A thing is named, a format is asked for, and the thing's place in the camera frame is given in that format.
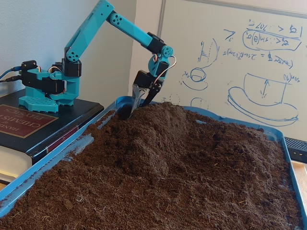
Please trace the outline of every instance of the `black cable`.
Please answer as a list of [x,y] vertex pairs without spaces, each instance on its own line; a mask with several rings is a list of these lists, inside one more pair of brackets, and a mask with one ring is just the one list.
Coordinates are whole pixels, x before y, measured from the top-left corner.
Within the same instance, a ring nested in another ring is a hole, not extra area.
[[4,80],[0,80],[0,83],[2,83],[2,82],[17,81],[17,80],[21,80],[21,79],[22,79],[22,76],[21,75],[17,75],[17,76],[12,76],[12,77],[4,79]]

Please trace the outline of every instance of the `whiteboard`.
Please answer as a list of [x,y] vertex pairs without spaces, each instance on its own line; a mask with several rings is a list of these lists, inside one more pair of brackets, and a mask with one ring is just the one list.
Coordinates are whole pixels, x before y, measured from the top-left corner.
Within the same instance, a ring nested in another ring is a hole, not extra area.
[[156,101],[307,141],[307,19],[167,0],[161,37],[174,48],[177,65]]

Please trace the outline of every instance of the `book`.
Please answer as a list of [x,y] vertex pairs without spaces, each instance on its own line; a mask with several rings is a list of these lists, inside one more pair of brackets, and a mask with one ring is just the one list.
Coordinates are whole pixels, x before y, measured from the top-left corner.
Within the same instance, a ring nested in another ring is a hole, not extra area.
[[0,181],[9,183],[104,110],[80,99],[57,113],[30,112],[19,106],[20,90],[0,98]]

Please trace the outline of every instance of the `wire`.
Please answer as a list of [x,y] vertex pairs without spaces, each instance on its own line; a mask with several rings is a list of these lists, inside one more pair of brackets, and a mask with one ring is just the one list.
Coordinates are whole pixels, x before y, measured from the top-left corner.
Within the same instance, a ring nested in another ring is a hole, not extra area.
[[170,68],[173,68],[175,65],[176,65],[176,63],[177,63],[177,59],[176,59],[176,57],[175,56],[171,56],[172,58],[174,58],[175,59],[175,62],[174,62],[174,64],[172,65],[172,66],[170,66],[170,67],[168,67],[166,70],[164,70],[162,73],[160,73],[160,75],[154,80],[154,84],[157,82],[157,80],[166,72],[166,71],[168,71]]
[[157,61],[158,61],[158,55],[157,55],[157,54],[154,54],[153,60],[154,60],[154,62],[157,62]]
[[8,74],[9,72],[12,72],[13,70],[12,69],[9,69],[7,71],[5,71],[1,76],[0,76],[0,79],[3,78],[6,74]]
[[58,69],[60,72],[62,72],[62,71],[61,71],[58,67],[56,67],[56,66],[51,66],[51,67],[48,69],[48,72],[51,73],[50,70],[52,70],[52,69]]
[[0,83],[2,83],[2,82],[17,81],[17,80],[21,80],[21,79],[22,79],[22,76],[21,75],[17,75],[17,76],[12,76],[12,77],[4,79],[4,80],[0,80]]

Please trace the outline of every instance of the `wooden surface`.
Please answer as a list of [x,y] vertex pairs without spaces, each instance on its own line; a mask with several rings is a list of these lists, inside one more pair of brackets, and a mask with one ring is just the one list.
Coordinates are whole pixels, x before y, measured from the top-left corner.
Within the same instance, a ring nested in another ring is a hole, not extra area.
[[5,187],[4,184],[0,184],[0,190],[2,190]]
[[[301,191],[301,196],[303,198],[303,202],[305,207],[307,207],[307,172],[304,164],[293,161],[292,162],[295,175],[297,178],[298,186]],[[0,190],[5,187],[4,184],[0,184]]]

